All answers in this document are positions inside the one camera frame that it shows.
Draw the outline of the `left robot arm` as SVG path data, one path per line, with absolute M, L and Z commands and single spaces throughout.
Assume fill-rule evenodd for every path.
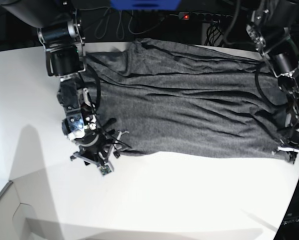
M 299 17 L 299 0 L 229 0 L 234 6 L 231 22 L 223 40 L 238 20 L 241 10 L 247 12 L 246 32 L 252 45 L 278 80 L 279 89 L 287 96 L 287 117 L 277 151 L 286 152 L 291 160 L 299 154 L 299 50 L 290 29 Z

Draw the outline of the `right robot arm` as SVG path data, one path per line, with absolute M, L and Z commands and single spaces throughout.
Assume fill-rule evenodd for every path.
M 101 80 L 86 63 L 85 37 L 80 11 L 69 0 L 0 0 L 0 7 L 36 28 L 45 52 L 48 76 L 60 80 L 57 98 L 64 109 L 62 131 L 79 150 L 70 159 L 95 165 L 105 176 L 114 171 L 110 155 L 119 156 L 122 131 L 108 128 L 98 119 L 101 103 Z

